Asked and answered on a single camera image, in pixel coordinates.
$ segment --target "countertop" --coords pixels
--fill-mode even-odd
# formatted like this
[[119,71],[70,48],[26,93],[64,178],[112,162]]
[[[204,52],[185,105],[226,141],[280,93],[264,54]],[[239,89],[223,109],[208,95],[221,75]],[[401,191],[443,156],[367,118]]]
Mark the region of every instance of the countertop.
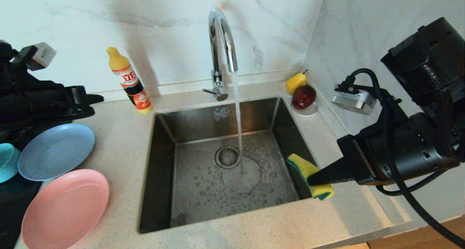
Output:
[[[240,99],[281,97],[279,84],[240,86]],[[348,182],[333,185],[336,195],[327,201],[305,199],[140,234],[138,224],[155,114],[233,103],[232,88],[228,92],[230,96],[224,102],[216,102],[203,92],[151,97],[154,111],[146,115],[138,113],[129,100],[104,102],[93,105],[96,113],[92,117],[75,121],[92,128],[97,138],[94,152],[81,168],[103,173],[111,186],[106,213],[76,249],[314,248],[408,221],[395,200]],[[342,157],[336,140],[344,132],[327,103],[321,99],[317,102],[316,115],[292,116],[322,168]],[[25,248],[21,238],[15,248]]]

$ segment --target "plate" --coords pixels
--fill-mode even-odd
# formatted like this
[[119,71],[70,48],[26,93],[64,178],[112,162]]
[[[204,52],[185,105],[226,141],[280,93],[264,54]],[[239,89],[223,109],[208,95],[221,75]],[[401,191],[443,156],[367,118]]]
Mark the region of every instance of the plate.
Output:
[[95,135],[87,126],[55,126],[24,148],[18,160],[18,170],[32,181],[51,180],[81,165],[92,153],[94,145]]
[[10,180],[18,173],[20,153],[12,144],[0,144],[0,183]]
[[29,249],[66,249],[82,241],[100,221],[110,187],[91,169],[66,173],[53,180],[32,201],[21,226]]
[[279,91],[280,91],[281,94],[284,95],[285,97],[292,98],[292,95],[287,91],[286,82],[282,82],[282,83],[279,85]]
[[312,117],[314,116],[317,112],[318,112],[318,104],[315,102],[313,102],[310,106],[304,108],[304,109],[297,109],[294,107],[294,105],[292,105],[292,101],[291,103],[289,103],[291,105],[291,108],[292,110],[298,115],[298,116],[302,116],[302,117]]

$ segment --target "wooden floor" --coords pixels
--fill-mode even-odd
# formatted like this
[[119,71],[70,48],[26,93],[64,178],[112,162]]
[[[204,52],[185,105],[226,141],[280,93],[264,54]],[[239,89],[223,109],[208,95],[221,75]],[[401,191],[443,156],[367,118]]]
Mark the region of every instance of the wooden floor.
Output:
[[339,247],[337,249],[370,249],[367,243],[363,244],[354,244],[354,245],[349,245],[349,246],[344,246],[344,247]]
[[[447,229],[465,238],[465,216],[442,223]],[[431,227],[423,227],[395,236],[339,247],[337,249],[457,249],[458,247]]]

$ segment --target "dish soap bottle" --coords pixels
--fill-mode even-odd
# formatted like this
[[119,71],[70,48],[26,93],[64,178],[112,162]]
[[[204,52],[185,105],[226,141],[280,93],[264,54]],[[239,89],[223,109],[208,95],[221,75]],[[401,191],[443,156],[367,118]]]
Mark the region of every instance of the dish soap bottle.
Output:
[[133,105],[139,112],[149,113],[153,108],[150,99],[129,60],[122,56],[116,47],[108,47],[106,53],[110,57],[108,62],[110,69],[120,78],[120,84]]

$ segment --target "faucet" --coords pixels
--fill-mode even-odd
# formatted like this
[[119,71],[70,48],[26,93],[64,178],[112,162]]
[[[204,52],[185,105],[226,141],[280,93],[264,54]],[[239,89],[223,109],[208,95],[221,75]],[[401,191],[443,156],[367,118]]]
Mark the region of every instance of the faucet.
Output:
[[226,59],[230,72],[237,71],[237,60],[236,60],[236,49],[234,48],[233,35],[231,34],[231,28],[229,27],[228,20],[223,12],[214,8],[210,11],[208,17],[208,32],[210,33],[210,46],[211,46],[211,58],[213,60],[213,70],[211,71],[211,80],[213,82],[213,89],[202,91],[211,93],[214,95],[216,100],[223,101],[228,98],[226,93],[225,83],[223,82],[223,71],[219,68],[218,62],[218,43],[217,43],[217,30],[221,31],[221,38],[223,40],[223,46],[226,52]]

